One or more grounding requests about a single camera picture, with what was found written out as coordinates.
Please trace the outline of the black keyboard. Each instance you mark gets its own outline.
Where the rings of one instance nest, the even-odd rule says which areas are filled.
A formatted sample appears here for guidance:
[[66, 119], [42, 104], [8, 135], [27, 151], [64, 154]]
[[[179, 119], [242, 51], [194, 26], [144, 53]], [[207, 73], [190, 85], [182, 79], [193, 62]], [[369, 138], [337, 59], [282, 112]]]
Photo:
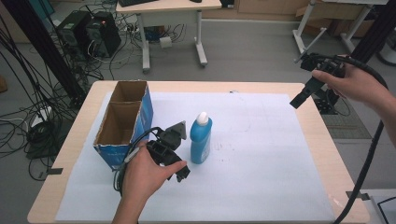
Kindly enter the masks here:
[[145, 4], [154, 1], [158, 1], [158, 0], [118, 0], [118, 3], [120, 4], [121, 7], [129, 7], [129, 6], [135, 6], [135, 5]]

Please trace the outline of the black stand base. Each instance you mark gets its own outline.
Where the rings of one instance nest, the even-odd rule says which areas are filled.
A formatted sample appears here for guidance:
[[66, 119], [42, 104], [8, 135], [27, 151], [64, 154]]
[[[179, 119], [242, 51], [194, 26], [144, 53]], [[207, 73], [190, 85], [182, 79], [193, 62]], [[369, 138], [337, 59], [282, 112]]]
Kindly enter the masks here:
[[318, 90], [314, 93], [314, 102], [321, 115], [336, 115], [335, 104], [339, 96], [333, 90]]

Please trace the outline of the blue cardboard box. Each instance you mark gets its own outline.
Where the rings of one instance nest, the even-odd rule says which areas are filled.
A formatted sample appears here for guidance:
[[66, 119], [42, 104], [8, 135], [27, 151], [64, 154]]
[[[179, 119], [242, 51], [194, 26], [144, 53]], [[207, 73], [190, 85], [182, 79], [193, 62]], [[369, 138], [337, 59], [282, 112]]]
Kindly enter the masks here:
[[119, 81], [111, 94], [93, 147], [118, 170], [130, 145], [151, 128], [153, 107], [146, 81]]

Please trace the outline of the person's left hand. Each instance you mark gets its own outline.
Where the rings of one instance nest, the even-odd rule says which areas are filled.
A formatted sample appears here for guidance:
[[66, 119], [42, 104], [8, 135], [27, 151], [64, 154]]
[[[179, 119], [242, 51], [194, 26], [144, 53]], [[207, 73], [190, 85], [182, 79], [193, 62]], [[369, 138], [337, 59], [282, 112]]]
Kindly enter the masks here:
[[128, 162], [122, 184], [123, 202], [145, 203], [168, 177], [187, 165], [185, 161], [177, 161], [167, 166], [156, 164], [146, 144], [146, 141], [140, 142], [137, 153]]

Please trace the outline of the grey floor mat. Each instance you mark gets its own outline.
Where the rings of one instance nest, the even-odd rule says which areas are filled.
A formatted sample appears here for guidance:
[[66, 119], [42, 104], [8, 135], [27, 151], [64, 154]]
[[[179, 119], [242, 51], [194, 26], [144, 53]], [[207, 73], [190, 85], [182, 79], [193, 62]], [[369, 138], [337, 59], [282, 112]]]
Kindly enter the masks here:
[[326, 107], [320, 115], [333, 139], [370, 139], [372, 136], [353, 106], [340, 99], [333, 107]]

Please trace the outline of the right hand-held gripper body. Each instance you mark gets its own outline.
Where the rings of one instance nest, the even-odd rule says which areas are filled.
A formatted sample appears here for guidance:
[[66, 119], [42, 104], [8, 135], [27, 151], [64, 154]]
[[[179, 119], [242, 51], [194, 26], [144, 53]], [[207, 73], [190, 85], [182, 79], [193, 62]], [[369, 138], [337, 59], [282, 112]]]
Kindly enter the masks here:
[[300, 67], [309, 72], [312, 72], [313, 70], [319, 70], [335, 77], [345, 76], [344, 63], [338, 56], [326, 56], [318, 53], [305, 53], [301, 57]]

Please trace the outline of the black computer tower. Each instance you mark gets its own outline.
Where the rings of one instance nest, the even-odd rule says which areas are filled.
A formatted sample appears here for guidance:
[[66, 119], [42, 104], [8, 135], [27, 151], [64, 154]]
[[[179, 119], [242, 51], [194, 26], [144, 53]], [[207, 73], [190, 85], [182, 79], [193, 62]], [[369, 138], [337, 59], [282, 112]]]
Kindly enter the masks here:
[[86, 26], [92, 20], [88, 11], [75, 10], [71, 12], [57, 27], [57, 32], [66, 44], [66, 51], [76, 61], [87, 60], [88, 38]]
[[120, 45], [120, 35], [115, 20], [110, 12], [99, 11], [93, 14], [86, 26], [92, 42], [92, 55], [110, 58]]

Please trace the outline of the blue bottle with white cap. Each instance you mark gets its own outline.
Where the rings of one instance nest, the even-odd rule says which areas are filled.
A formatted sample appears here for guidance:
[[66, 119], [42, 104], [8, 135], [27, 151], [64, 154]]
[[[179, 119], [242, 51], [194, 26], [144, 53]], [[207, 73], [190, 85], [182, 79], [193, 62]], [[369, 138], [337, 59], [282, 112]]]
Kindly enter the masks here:
[[212, 119], [206, 112], [201, 112], [191, 126], [191, 161], [203, 163], [210, 153]]

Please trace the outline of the person's right hand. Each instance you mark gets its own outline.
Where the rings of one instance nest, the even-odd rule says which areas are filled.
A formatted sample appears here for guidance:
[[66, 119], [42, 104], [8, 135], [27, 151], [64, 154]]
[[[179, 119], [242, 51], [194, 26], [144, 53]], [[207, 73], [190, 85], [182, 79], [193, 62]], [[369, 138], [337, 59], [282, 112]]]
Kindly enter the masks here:
[[324, 82], [339, 96], [346, 97], [375, 108], [381, 99], [391, 99], [392, 94], [369, 73], [347, 64], [344, 77], [334, 77], [318, 69], [312, 72], [312, 77]]

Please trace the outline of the white foam mat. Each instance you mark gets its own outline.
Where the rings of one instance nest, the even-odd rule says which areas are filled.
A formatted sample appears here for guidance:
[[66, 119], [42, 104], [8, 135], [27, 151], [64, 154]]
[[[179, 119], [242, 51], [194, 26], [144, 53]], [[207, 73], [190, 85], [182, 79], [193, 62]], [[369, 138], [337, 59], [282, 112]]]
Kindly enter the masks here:
[[148, 200], [140, 223], [331, 223], [334, 214], [286, 94], [154, 92], [152, 123], [213, 120], [210, 152]]

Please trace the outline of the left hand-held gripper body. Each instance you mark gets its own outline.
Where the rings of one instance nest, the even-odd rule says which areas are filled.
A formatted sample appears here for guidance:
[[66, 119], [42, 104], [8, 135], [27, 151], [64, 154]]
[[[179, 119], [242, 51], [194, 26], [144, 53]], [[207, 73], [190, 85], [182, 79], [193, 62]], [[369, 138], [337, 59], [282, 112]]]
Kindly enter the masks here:
[[154, 130], [156, 139], [147, 143], [148, 152], [154, 162], [167, 166], [180, 161], [176, 150], [181, 141], [187, 138], [186, 122], [181, 121], [165, 130], [159, 127], [155, 127]]

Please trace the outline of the black metal stand post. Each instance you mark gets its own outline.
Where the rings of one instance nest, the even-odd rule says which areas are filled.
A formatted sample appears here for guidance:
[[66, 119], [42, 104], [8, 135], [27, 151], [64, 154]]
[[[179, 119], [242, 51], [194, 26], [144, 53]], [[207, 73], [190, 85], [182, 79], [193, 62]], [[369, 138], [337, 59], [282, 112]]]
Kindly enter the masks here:
[[396, 0], [388, 0], [366, 35], [352, 51], [350, 57], [363, 63], [379, 52], [388, 35], [396, 27]]
[[42, 20], [28, 0], [0, 0], [8, 13], [35, 47], [41, 58], [64, 88], [74, 108], [81, 108], [87, 93], [78, 85], [71, 69], [55, 47]]

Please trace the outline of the white power strip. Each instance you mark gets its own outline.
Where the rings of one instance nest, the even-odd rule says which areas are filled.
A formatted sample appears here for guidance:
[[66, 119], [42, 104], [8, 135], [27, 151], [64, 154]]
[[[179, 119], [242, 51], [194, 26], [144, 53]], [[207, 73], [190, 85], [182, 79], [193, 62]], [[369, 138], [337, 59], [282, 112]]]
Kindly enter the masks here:
[[42, 123], [44, 121], [48, 121], [51, 113], [52, 113], [52, 107], [49, 105], [40, 108], [36, 112], [34, 119], [31, 122], [31, 127], [34, 128], [37, 124]]

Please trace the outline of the white table frame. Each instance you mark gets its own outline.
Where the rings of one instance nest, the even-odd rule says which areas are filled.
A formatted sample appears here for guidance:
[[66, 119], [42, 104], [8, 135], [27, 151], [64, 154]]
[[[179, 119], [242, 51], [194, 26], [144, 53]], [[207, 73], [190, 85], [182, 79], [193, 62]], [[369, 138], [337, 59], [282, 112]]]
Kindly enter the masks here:
[[350, 52], [352, 52], [355, 49], [355, 46], [351, 42], [351, 38], [357, 32], [364, 18], [369, 14], [374, 5], [384, 6], [388, 1], [389, 0], [309, 0], [307, 7], [304, 9], [304, 15], [299, 27], [292, 31], [298, 50], [301, 54], [305, 53], [326, 31], [325, 27], [321, 27], [317, 36], [308, 46], [306, 46], [302, 40], [302, 33], [308, 23], [308, 20], [312, 17], [315, 5], [336, 4], [338, 6], [339, 4], [350, 4], [352, 6], [363, 6], [360, 14], [356, 17], [356, 20], [352, 22], [352, 27], [346, 33], [340, 34], [343, 44]]

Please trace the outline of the white desk with wooden top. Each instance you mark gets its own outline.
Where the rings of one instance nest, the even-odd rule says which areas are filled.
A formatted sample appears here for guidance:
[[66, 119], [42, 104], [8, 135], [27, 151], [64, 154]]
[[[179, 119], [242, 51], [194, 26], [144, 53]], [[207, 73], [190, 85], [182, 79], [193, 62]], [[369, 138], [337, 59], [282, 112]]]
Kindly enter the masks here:
[[142, 70], [150, 70], [149, 42], [144, 29], [146, 27], [171, 25], [171, 24], [196, 24], [196, 37], [194, 45], [197, 50], [201, 66], [207, 65], [204, 46], [202, 44], [202, 13], [205, 10], [221, 8], [220, 0], [202, 0], [195, 3], [192, 0], [156, 0], [134, 6], [122, 7], [117, 4], [116, 11], [121, 14], [135, 14], [138, 29], [142, 40]]

